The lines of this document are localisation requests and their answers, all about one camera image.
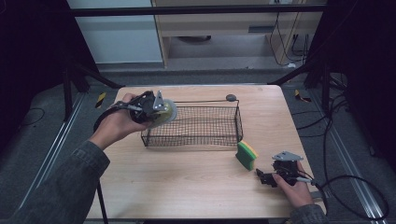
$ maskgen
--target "wooden table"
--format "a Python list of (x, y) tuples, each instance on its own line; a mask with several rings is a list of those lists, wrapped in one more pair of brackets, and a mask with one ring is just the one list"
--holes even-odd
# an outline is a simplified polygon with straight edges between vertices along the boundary
[[(240, 100), (244, 140), (259, 154), (255, 167), (272, 173), (272, 156), (287, 150), (304, 157), (282, 90), (278, 86), (163, 86), (120, 89), (140, 94), (161, 90), (173, 101)], [(106, 149), (111, 163), (101, 178), (109, 218), (273, 218), (292, 207), (279, 188), (262, 185), (235, 157), (236, 147), (145, 148), (133, 133)], [(88, 218), (101, 218), (97, 198)]]

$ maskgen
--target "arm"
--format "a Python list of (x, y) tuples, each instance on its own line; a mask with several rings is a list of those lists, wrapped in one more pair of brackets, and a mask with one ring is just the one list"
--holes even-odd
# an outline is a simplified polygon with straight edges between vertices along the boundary
[[(134, 97), (126, 94), (124, 102)], [(9, 223), (83, 223), (88, 215), (100, 176), (110, 161), (103, 150), (148, 123), (131, 120), (119, 110), (102, 120), (89, 141), (78, 147), (30, 196)]]
[[(298, 169), (304, 171), (303, 166), (297, 162)], [(305, 182), (298, 181), (294, 186), (289, 185), (280, 175), (273, 174), (275, 182), (288, 197), (289, 202), (295, 208), (290, 214), (294, 224), (319, 224), (329, 223), (321, 207), (314, 204), (308, 186)]]

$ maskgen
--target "sleeve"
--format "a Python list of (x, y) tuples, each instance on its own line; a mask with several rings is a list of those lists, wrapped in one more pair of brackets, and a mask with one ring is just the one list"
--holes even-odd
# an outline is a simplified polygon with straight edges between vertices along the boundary
[(110, 160), (94, 143), (78, 147), (28, 198), (9, 223), (83, 223)]
[(308, 204), (291, 212), (290, 219), (293, 224), (321, 224), (329, 223), (321, 207), (317, 204)]

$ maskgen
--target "person's left hand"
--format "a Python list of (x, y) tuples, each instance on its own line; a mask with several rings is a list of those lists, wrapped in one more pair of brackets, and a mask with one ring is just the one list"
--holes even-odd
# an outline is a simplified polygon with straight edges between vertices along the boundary
[[(122, 101), (127, 103), (136, 95), (126, 93)], [(121, 140), (130, 133), (140, 132), (147, 129), (150, 122), (136, 123), (131, 119), (129, 111), (118, 110), (102, 120), (96, 132), (89, 139), (99, 148), (105, 149), (111, 144)]]

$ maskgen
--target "sponge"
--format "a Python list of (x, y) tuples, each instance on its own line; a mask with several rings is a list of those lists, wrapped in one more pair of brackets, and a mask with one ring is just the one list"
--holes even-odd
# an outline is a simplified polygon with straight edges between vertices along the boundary
[(253, 170), (254, 160), (259, 157), (257, 152), (248, 145), (244, 140), (240, 141), (237, 145), (238, 151), (236, 152), (236, 158), (245, 166), (249, 171)]

